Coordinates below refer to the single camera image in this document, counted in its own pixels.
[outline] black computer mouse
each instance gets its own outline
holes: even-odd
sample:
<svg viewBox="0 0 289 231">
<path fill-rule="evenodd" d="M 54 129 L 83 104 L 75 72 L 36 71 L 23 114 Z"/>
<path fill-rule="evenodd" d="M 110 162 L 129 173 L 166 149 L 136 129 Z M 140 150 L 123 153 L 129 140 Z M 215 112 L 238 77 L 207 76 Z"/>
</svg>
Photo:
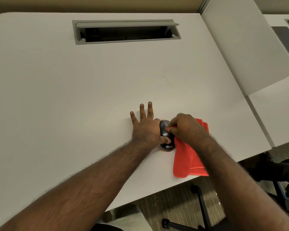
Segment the black computer mouse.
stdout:
<svg viewBox="0 0 289 231">
<path fill-rule="evenodd" d="M 166 130 L 166 127 L 168 126 L 169 123 L 170 121 L 168 120 L 162 120 L 160 122 L 161 136 L 167 137 L 171 140 L 170 144 L 166 143 L 161 144 L 162 149 L 165 151 L 172 151 L 176 147 L 174 145 L 174 135 Z"/>
</svg>

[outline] person's left hand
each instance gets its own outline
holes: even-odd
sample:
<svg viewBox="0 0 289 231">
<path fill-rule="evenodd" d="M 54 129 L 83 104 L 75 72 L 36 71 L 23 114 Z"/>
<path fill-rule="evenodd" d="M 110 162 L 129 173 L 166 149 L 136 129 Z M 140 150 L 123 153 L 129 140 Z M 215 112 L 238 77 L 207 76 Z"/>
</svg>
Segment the person's left hand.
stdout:
<svg viewBox="0 0 289 231">
<path fill-rule="evenodd" d="M 145 115 L 144 104 L 140 105 L 140 122 L 135 117 L 134 112 L 131 114 L 131 121 L 133 123 L 132 142 L 139 144 L 141 148 L 152 151 L 155 147 L 162 143 L 171 143 L 167 137 L 160 136 L 160 122 L 159 119 L 153 120 L 152 102 L 148 103 L 148 116 Z"/>
</svg>

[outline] floor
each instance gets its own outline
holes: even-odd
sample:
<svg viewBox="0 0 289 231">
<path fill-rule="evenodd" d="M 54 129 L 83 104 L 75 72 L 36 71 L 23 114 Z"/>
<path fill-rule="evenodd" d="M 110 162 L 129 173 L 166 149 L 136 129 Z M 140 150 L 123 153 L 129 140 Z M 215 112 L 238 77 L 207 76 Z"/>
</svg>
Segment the floor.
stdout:
<svg viewBox="0 0 289 231">
<path fill-rule="evenodd" d="M 288 159 L 289 143 L 272 149 L 270 154 L 275 162 Z M 246 162 L 253 164 L 256 159 L 257 156 L 248 159 Z M 189 190 L 191 184 L 200 186 L 212 225 L 225 217 L 223 207 L 210 182 L 210 178 L 198 177 L 134 202 L 144 214 L 153 231 L 164 230 L 161 226 L 163 218 L 193 228 L 197 228 L 198 225 L 203 226 L 197 195 L 192 194 Z M 261 181 L 260 185 L 263 189 L 274 193 L 271 182 Z"/>
</svg>

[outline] red cloth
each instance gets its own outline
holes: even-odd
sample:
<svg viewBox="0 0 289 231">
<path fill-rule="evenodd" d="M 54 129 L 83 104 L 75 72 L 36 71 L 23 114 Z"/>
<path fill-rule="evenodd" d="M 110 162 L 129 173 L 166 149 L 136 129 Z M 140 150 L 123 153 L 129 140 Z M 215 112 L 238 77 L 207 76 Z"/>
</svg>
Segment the red cloth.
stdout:
<svg viewBox="0 0 289 231">
<path fill-rule="evenodd" d="M 208 132 L 208 123 L 196 119 Z M 181 139 L 174 137 L 176 154 L 173 163 L 173 175 L 177 178 L 184 178 L 188 175 L 208 176 L 208 173 L 194 149 Z"/>
</svg>

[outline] finger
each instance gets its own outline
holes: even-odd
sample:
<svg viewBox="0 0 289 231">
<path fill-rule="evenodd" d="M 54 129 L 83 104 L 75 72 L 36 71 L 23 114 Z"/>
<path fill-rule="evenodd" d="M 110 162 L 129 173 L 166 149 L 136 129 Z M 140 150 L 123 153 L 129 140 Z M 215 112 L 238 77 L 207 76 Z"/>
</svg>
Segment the finger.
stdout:
<svg viewBox="0 0 289 231">
<path fill-rule="evenodd" d="M 179 116 L 176 116 L 175 118 L 173 118 L 173 119 L 170 121 L 170 123 L 168 124 L 167 128 L 170 128 L 170 127 L 173 127 L 173 126 L 177 125 L 178 120 L 179 120 Z"/>
<path fill-rule="evenodd" d="M 160 144 L 163 144 L 163 143 L 171 144 L 171 140 L 170 140 L 170 138 L 167 138 L 167 137 L 161 136 L 161 143 L 160 143 Z"/>
<path fill-rule="evenodd" d="M 148 115 L 147 120 L 153 120 L 153 108 L 152 108 L 152 102 L 148 102 Z"/>
<path fill-rule="evenodd" d="M 140 104 L 140 121 L 145 121 L 147 117 L 145 116 L 145 106 L 144 104 Z"/>
<path fill-rule="evenodd" d="M 168 132 L 176 135 L 178 132 L 178 129 L 176 127 L 170 127 L 170 128 L 168 128 Z"/>
<path fill-rule="evenodd" d="M 133 111 L 130 112 L 130 115 L 131 115 L 131 122 L 133 123 L 133 125 L 139 123 Z"/>
</svg>

